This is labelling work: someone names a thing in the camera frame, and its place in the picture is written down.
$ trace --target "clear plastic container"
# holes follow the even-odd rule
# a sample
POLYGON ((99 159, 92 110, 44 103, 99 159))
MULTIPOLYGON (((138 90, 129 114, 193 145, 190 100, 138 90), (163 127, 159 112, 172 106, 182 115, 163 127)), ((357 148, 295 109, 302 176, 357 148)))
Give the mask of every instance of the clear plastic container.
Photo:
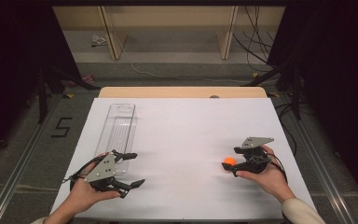
MULTIPOLYGON (((130 153, 137 119, 135 105, 110 105, 95 156, 112 150, 120 153, 130 153)), ((118 161, 116 172, 118 174, 127 173, 129 162, 118 161)))

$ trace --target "white table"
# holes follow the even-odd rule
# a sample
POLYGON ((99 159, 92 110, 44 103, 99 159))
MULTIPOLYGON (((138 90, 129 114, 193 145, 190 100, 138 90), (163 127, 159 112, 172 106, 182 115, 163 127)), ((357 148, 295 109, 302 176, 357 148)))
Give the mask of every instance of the white table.
MULTIPOLYGON (((247 221, 282 218, 281 205, 221 162, 246 137, 268 143, 282 161, 295 195, 314 207, 268 98, 98 98, 89 112, 66 177, 93 158, 111 104, 135 104, 138 122, 129 171, 119 180, 145 179, 125 199, 100 202, 78 217, 117 221, 247 221)), ((54 211, 69 193, 63 184, 54 211)))

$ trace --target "hand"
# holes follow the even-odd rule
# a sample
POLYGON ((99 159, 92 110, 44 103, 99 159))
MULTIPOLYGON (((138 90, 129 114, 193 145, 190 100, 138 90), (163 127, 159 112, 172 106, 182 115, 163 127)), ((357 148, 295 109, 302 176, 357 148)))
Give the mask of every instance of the hand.
MULTIPOLYGON (((96 163, 94 162, 86 167, 85 170, 91 171, 95 165, 96 163)), ((120 197, 120 194, 117 191, 98 192, 83 178, 78 178, 65 201, 43 223, 67 223, 77 213, 87 211, 95 203, 118 197, 120 197)))
MULTIPOLYGON (((274 155, 274 151, 271 148, 267 146, 262 146, 262 148, 268 154, 274 155)), ((260 174, 253 174, 247 171, 237 171, 236 175, 245 179, 253 180, 265 192, 273 195, 276 199, 278 199, 280 203, 296 197, 287 185, 281 171, 270 163, 268 164, 267 168, 260 174)))

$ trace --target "orange ball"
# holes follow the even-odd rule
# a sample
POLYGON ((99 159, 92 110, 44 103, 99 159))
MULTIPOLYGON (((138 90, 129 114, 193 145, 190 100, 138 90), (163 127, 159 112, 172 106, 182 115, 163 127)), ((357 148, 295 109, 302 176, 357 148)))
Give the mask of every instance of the orange ball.
POLYGON ((230 165, 235 165, 236 164, 235 159, 232 158, 232 157, 225 158, 224 163, 227 163, 227 164, 230 164, 230 165))

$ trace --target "white sleeve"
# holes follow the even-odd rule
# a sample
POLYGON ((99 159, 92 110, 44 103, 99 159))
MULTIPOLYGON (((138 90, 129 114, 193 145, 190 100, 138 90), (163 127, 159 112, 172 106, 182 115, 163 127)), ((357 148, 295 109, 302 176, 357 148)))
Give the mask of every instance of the white sleeve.
POLYGON ((41 217, 38 220, 34 221, 31 224, 43 224, 43 221, 46 219, 46 217, 41 217))
POLYGON ((286 200, 282 203, 282 212, 294 224, 308 223, 321 224, 324 220, 303 201, 294 198, 286 200))

